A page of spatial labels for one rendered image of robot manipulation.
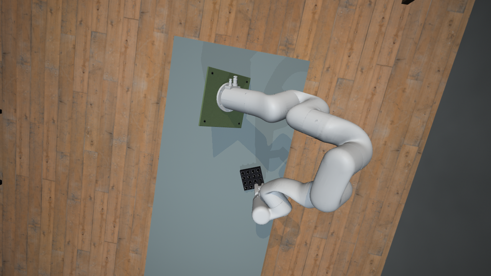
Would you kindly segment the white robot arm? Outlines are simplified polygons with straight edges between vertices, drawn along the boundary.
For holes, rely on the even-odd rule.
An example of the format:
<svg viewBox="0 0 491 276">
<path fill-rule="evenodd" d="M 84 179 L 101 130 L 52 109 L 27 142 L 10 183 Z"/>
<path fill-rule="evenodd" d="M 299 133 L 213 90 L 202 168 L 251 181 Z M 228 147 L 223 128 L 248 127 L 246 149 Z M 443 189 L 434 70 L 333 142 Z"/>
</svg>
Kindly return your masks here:
<svg viewBox="0 0 491 276">
<path fill-rule="evenodd" d="M 286 119 L 296 131 L 337 146 L 325 153 L 314 181 L 302 183 L 281 177 L 263 184 L 253 199 L 253 221 L 267 224 L 288 215 L 292 210 L 289 197 L 309 209 L 336 211 L 351 197 L 351 177 L 373 156 L 367 133 L 353 122 L 331 115 L 326 101 L 317 96 L 297 90 L 267 95 L 241 89 L 237 77 L 217 92 L 216 102 L 222 111 L 243 112 L 269 123 Z"/>
</svg>

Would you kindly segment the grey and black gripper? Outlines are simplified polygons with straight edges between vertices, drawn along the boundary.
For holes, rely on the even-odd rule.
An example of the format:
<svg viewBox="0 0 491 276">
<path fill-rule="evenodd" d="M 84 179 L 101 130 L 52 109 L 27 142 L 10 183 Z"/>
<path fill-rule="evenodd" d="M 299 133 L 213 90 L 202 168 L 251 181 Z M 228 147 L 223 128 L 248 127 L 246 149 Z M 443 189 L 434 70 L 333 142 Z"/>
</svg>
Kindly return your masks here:
<svg viewBox="0 0 491 276">
<path fill-rule="evenodd" d="M 255 196 L 258 194 L 258 192 L 260 191 L 260 187 L 263 186 L 264 183 L 261 183 L 261 180 L 258 180 L 258 183 L 259 184 L 254 184 L 254 194 Z"/>
</svg>

